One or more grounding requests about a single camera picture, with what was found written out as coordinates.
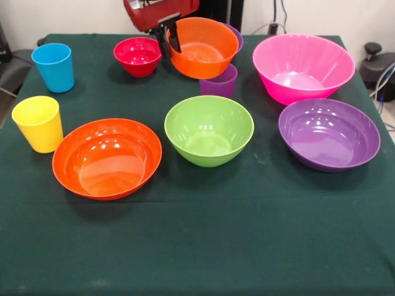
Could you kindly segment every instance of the wall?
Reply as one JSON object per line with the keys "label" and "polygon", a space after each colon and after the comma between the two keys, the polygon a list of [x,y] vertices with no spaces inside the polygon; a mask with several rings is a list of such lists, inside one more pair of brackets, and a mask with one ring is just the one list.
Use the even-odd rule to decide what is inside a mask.
{"label": "wall", "polygon": [[[340,35],[353,57],[376,41],[395,51],[394,0],[284,0],[289,33]],[[245,0],[242,33],[273,17],[272,0]],[[282,21],[278,0],[278,21]],[[34,48],[48,33],[138,33],[122,0],[0,0],[0,21],[13,50]],[[266,33],[267,27],[259,33]]]}
{"label": "wall", "polygon": [[[277,2],[277,22],[282,23],[284,14]],[[380,43],[383,52],[395,51],[394,0],[284,0],[284,4],[288,33],[340,35],[357,63],[365,57],[364,44],[369,41]],[[272,20],[272,0],[245,0],[243,34]]]}

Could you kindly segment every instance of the small red bowl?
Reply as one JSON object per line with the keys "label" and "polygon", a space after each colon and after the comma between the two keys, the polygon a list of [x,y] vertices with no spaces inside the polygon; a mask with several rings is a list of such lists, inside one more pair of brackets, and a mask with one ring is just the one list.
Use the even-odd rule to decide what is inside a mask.
{"label": "small red bowl", "polygon": [[114,57],[131,76],[145,77],[156,69],[162,54],[155,39],[134,37],[119,42]]}

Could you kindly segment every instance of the purple bowl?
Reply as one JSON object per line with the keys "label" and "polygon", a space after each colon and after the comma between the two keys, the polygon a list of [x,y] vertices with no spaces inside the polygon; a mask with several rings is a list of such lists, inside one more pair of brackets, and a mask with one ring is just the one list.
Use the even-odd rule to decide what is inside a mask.
{"label": "purple bowl", "polygon": [[231,25],[228,25],[227,23],[224,23],[224,25],[232,30],[232,32],[237,37],[237,41],[239,41],[239,49],[237,50],[237,53],[236,53],[236,54],[238,54],[240,52],[241,48],[243,47],[243,44],[244,44],[243,36],[241,36],[241,33],[237,29],[233,28]]}
{"label": "purple bowl", "polygon": [[278,126],[296,158],[320,171],[355,168],[380,149],[380,134],[372,120],[332,99],[295,102],[282,111]]}

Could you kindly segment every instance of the green tablecloth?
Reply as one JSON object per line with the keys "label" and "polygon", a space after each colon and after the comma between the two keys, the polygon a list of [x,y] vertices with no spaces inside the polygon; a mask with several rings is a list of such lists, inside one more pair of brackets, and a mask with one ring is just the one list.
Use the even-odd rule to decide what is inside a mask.
{"label": "green tablecloth", "polygon": [[395,147],[358,73],[332,98],[375,121],[380,152],[350,171],[314,171],[281,140],[283,106],[253,67],[265,36],[245,36],[234,98],[254,117],[254,137],[230,163],[200,168],[163,127],[199,83],[170,62],[148,78],[128,76],[112,55],[126,37],[49,35],[72,48],[76,85],[51,94],[33,68],[18,101],[55,97],[65,134],[100,118],[141,121],[162,141],[160,167],[129,197],[84,199],[56,181],[52,154],[33,152],[9,117],[0,132],[0,295],[393,295]]}

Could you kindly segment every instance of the plastic bowl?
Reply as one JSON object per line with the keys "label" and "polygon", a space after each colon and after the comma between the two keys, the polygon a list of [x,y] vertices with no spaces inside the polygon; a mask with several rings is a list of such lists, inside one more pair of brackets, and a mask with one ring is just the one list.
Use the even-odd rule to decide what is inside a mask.
{"label": "plastic bowl", "polygon": [[243,48],[243,44],[244,44],[243,36],[241,35],[241,33],[236,28],[233,28],[231,25],[228,25],[227,23],[224,23],[224,25],[227,26],[229,29],[231,29],[232,32],[237,37],[237,41],[239,42],[239,48],[238,48],[236,54],[238,54],[240,52],[240,50]]}
{"label": "plastic bowl", "polygon": [[320,171],[355,168],[380,149],[380,134],[372,120],[332,99],[295,102],[282,111],[278,126],[291,152]]}
{"label": "plastic bowl", "polygon": [[239,47],[236,35],[227,26],[208,18],[178,20],[177,32],[181,53],[170,47],[172,63],[182,74],[196,79],[219,76]]}
{"label": "plastic bowl", "polygon": [[165,132],[185,159],[200,167],[217,167],[235,158],[254,133],[250,113],[219,96],[183,100],[166,115]]}
{"label": "plastic bowl", "polygon": [[162,146],[137,121],[110,118],[72,131],[56,149],[52,169],[66,189],[83,197],[112,200],[139,189],[156,171]]}
{"label": "plastic bowl", "polygon": [[278,102],[326,98],[348,82],[356,65],[340,45],[313,35],[269,37],[252,59],[267,92]]}
{"label": "plastic bowl", "polygon": [[158,41],[147,37],[134,37],[114,47],[114,57],[134,77],[149,76],[158,66],[162,54]]}

